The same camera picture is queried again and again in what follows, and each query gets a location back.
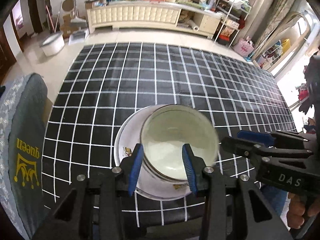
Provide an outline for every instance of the brown circular board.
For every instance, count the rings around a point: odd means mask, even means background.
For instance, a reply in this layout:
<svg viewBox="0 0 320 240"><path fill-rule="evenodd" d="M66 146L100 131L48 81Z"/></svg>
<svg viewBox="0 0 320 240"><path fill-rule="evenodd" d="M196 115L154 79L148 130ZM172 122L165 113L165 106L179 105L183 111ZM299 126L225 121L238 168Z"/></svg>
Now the brown circular board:
<svg viewBox="0 0 320 240"><path fill-rule="evenodd" d="M64 0L62 3L62 9L65 12L72 11L73 9L73 0Z"/></svg>

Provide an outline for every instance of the pink bag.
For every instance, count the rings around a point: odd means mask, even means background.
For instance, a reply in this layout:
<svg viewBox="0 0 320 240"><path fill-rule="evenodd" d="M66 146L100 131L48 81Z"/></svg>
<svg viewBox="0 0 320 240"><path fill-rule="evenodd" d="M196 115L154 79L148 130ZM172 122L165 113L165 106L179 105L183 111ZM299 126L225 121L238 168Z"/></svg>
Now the pink bag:
<svg viewBox="0 0 320 240"><path fill-rule="evenodd" d="M239 42L233 46L233 50L243 57L248 57L254 48L244 39L240 39Z"/></svg>

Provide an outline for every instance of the black tablecloth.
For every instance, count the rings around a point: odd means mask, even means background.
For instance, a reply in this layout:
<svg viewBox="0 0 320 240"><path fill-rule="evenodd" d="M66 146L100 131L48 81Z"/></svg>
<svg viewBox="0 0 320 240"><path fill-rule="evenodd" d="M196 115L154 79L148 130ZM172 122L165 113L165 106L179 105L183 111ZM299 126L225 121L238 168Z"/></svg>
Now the black tablecloth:
<svg viewBox="0 0 320 240"><path fill-rule="evenodd" d="M155 104L192 106L212 121L220 139L241 129L295 130L272 75L253 65L163 44L86 46L65 78L46 130L45 205L52 208L77 175L92 178L114 166L120 126L138 109ZM229 176L255 176L247 159L222 149L216 165ZM154 201L135 194L122 200L122 210L127 223L148 227L200 217L203 202L193 195Z"/></svg>

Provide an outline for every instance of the white shelf rack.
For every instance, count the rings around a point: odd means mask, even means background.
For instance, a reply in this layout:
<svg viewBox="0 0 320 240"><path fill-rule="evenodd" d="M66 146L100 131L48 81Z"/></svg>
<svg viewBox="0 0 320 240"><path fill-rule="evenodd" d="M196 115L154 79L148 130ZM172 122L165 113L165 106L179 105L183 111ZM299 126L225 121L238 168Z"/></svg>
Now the white shelf rack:
<svg viewBox="0 0 320 240"><path fill-rule="evenodd" d="M218 32L218 35L217 35L216 39L214 40L214 42L217 41L217 39L218 39L218 37L219 37L219 35L220 35L223 27L224 27L224 26L227 26L227 27L229 27L229 28L232 28L232 29L236 30L236 32L237 32L236 35L234 36L233 40L232 40L232 41L230 42L230 44L229 44L229 48L230 48L230 47L231 47L231 44L234 42L234 40L235 40L235 38L237 37L237 35L238 35L238 33L239 33L240 30L239 30L239 29L236 29L236 28L234 28L234 27L232 27L232 26L227 25L227 24L226 24L226 21L227 21L229 18L230 18L231 20L235 20L235 19L236 19L236 20L240 20L240 18L238 18L238 17L236 17L236 16L234 16L234 15L231 14L231 10L232 10L232 8L233 8L234 2L233 2L232 4L230 4L230 9L229 9L229 11L226 11L226 10L224 10L223 8L221 8L220 6L218 6L218 4L219 4L220 1L229 3L228 0L218 0L218 1L217 1L217 8L218 8L220 11L224 12L227 16L225 17L224 20L221 20L221 21L220 21L220 22L222 23L222 26L221 26L221 28L220 28L220 30L219 30L219 32ZM249 13L250 13L250 11L251 11L251 9L252 9L252 7L251 7L250 5L247 5L247 6L249 7L249 11L246 11L246 10L244 10L244 9L242 9L242 8L240 9L241 11L243 11L244 13L246 13L246 16L245 16L244 20L247 19L248 15L249 15Z"/></svg>

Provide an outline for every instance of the blue gripper pad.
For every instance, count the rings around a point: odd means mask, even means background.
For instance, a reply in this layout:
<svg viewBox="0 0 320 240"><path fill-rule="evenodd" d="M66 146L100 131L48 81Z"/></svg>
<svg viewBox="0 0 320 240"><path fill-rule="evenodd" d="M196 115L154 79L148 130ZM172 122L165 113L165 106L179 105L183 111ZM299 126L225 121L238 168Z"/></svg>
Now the blue gripper pad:
<svg viewBox="0 0 320 240"><path fill-rule="evenodd" d="M185 147L185 144L182 146L182 160L183 165L186 170L189 187L192 193L196 194L198 192L197 183L196 183L196 173L192 167L190 156Z"/></svg>
<svg viewBox="0 0 320 240"><path fill-rule="evenodd" d="M129 196L132 196L133 192L136 189L139 174L140 174L140 169L141 169L141 165L142 165L143 156L144 156L143 146L142 146L142 144L140 144L140 146L138 148L137 156L134 159L132 169L129 174L129 185L128 185Z"/></svg>
<svg viewBox="0 0 320 240"><path fill-rule="evenodd" d="M273 146L275 143L275 139L268 133L241 130L237 133L237 138L264 144L265 147Z"/></svg>

